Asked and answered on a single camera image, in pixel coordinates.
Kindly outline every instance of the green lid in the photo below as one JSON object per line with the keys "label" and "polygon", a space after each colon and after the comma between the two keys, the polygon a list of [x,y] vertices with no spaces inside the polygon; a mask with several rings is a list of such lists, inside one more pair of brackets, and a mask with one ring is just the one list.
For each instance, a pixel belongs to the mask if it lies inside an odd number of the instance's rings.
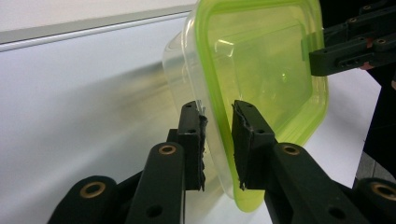
{"label": "green lid", "polygon": [[190,26],[233,177],[233,196],[242,211],[250,212],[262,203],[264,191],[239,188],[231,104],[254,104],[278,141],[305,143],[328,103],[327,79],[311,76],[308,57],[323,48],[319,3],[202,0]]}

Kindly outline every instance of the gray wall trim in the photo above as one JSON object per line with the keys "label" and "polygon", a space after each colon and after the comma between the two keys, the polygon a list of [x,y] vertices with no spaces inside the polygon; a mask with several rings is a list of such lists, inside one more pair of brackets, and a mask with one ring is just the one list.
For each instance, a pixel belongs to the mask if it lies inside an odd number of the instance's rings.
{"label": "gray wall trim", "polygon": [[130,21],[141,21],[147,18],[162,17],[166,20],[165,15],[173,15],[182,12],[191,11],[194,5],[170,7],[156,9],[151,11],[142,11],[131,14],[117,15],[104,18],[88,19],[83,21],[70,21],[66,23],[53,24],[47,26],[38,26],[20,30],[11,30],[0,32],[0,44],[29,40],[44,36],[67,34],[75,31],[83,31],[92,28],[104,27],[113,24],[121,24]]}
{"label": "gray wall trim", "polygon": [[70,32],[70,33],[66,33],[66,34],[49,35],[49,36],[44,36],[44,37],[39,37],[39,38],[33,38],[33,39],[28,39],[28,40],[0,44],[0,52],[13,50],[13,49],[22,49],[22,48],[32,47],[32,46],[36,46],[36,45],[48,44],[48,43],[55,42],[55,41],[61,41],[61,40],[81,37],[81,36],[85,36],[85,35],[96,35],[96,34],[100,34],[100,33],[104,33],[104,32],[110,32],[110,31],[115,31],[115,30],[119,30],[119,29],[125,29],[125,28],[134,27],[134,26],[159,22],[159,21],[169,21],[169,20],[173,20],[173,19],[177,19],[177,18],[187,17],[188,15],[189,15],[189,12],[183,12],[183,13],[177,13],[174,15],[156,17],[156,18],[151,18],[151,19],[146,19],[146,20],[141,20],[141,21],[130,21],[130,22],[125,22],[125,23],[120,23],[120,24],[115,24],[115,25],[108,25],[108,26],[99,27],[99,28],[92,28],[92,29],[87,29],[87,30],[82,30],[82,31]]}

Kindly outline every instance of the clear plastic container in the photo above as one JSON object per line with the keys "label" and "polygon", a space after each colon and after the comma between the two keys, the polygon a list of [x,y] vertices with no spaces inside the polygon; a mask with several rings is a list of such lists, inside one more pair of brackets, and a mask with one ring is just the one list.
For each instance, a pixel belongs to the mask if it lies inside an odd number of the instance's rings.
{"label": "clear plastic container", "polygon": [[245,212],[263,190],[241,190],[233,161],[234,100],[254,104],[281,142],[303,145],[325,116],[326,77],[308,53],[323,48],[317,0],[202,0],[166,47],[163,68],[177,107],[199,102],[224,191]]}

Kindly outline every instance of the transparent plastic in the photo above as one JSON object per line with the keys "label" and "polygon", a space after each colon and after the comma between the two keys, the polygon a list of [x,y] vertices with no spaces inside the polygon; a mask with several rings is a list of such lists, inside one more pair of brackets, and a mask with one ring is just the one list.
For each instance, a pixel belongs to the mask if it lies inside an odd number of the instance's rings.
{"label": "transparent plastic", "polygon": [[220,182],[242,211],[255,210],[264,191],[239,188],[232,103],[254,104],[278,141],[303,145],[327,108],[327,79],[311,76],[308,57],[322,47],[317,0],[202,0],[166,47],[175,102],[200,102]]}

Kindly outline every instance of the white wall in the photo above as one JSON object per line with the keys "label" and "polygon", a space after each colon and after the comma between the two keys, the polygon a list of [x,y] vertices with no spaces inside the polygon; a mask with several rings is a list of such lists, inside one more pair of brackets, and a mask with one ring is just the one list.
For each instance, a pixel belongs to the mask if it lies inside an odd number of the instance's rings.
{"label": "white wall", "polygon": [[0,32],[195,4],[195,0],[0,0]]}
{"label": "white wall", "polygon": [[142,170],[177,127],[162,55],[183,22],[0,53],[0,223],[45,223],[80,179]]}

